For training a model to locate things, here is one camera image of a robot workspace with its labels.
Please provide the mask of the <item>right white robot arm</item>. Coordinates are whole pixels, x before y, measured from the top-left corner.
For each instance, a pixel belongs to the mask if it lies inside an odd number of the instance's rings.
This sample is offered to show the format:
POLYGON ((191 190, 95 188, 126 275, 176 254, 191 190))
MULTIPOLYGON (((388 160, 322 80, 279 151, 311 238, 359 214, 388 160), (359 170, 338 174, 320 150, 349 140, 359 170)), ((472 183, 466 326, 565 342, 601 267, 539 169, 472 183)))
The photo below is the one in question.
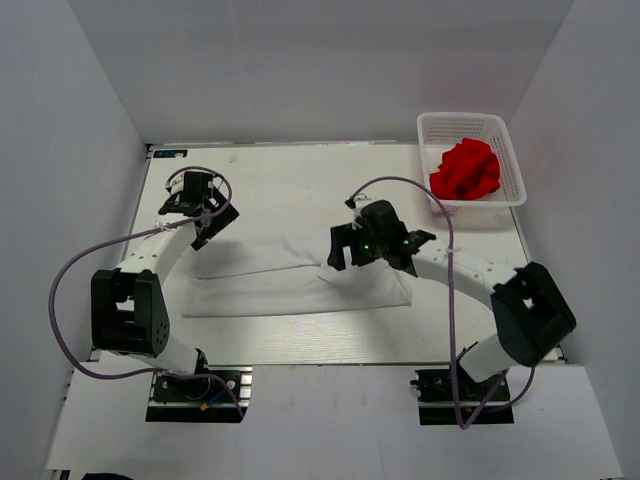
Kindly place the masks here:
POLYGON ((477 397, 502 371, 537 366, 577 326, 543 265, 513 267, 454 251, 433 233, 408 230, 386 200, 356 209, 351 222, 330 230, 330 267, 343 271, 377 260, 415 278, 453 286, 492 311, 495 333, 469 347, 451 374, 453 390, 466 399, 477 397))

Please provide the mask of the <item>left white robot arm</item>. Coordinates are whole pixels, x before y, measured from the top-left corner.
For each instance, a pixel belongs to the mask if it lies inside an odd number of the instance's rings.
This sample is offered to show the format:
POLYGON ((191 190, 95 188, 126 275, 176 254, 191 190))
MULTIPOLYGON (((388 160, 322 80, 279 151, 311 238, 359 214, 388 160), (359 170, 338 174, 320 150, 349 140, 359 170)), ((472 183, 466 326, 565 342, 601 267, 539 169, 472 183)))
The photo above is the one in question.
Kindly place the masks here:
POLYGON ((170 175, 154 227, 115 268, 97 271, 90 285, 93 346, 178 374, 177 387, 191 399, 209 392, 212 377, 198 366, 201 352, 171 331, 163 284, 185 251, 202 249, 239 217, 232 192, 222 193, 217 182, 230 186, 204 167, 170 175))

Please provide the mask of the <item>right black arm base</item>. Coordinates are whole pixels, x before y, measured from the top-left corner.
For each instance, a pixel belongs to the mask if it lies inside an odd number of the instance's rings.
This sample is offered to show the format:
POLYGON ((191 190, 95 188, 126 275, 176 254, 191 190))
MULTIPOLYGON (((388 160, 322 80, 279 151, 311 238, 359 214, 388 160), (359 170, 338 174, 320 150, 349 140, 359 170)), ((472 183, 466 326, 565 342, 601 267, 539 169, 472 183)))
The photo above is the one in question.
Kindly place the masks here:
MULTIPOLYGON (((453 385, 449 368, 422 369, 415 371, 410 385, 417 393, 418 415, 421 426, 456 426, 453 385)), ((461 419, 466 423, 492 392, 480 413, 475 417, 475 425, 510 425, 515 423, 513 408, 506 407, 511 401, 508 382, 500 375, 494 375, 481 383, 464 380, 459 375, 459 400, 461 419)))

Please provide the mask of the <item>white t shirt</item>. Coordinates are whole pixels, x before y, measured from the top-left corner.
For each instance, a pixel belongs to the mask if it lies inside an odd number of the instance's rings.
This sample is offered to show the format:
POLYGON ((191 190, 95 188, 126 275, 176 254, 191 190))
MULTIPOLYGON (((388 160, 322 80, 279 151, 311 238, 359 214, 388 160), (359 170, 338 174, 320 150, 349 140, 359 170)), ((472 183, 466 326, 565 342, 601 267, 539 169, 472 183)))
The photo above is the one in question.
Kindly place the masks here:
POLYGON ((314 235, 218 240, 191 259, 186 318, 306 315, 412 304, 409 283, 385 261, 336 271, 314 235))

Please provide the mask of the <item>red t shirt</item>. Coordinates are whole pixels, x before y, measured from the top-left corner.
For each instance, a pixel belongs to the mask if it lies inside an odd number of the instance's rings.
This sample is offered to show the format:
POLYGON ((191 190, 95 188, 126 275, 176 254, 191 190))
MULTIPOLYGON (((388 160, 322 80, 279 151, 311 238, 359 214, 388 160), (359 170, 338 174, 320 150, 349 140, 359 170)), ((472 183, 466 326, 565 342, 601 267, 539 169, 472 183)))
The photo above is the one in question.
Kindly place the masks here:
POLYGON ((501 187, 498 157, 483 141, 463 138, 441 159, 429 178, 431 190, 440 200, 474 201, 501 187))

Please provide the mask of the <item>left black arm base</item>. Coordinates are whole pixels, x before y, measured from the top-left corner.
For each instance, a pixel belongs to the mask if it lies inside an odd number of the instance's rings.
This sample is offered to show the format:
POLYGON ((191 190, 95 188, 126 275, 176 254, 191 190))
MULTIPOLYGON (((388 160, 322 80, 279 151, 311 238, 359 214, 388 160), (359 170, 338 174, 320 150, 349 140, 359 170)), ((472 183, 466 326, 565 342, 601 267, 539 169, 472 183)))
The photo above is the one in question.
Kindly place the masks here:
POLYGON ((193 381, 154 376, 145 421, 149 423, 239 424, 252 390, 253 368, 208 368, 226 384, 206 378, 193 381))

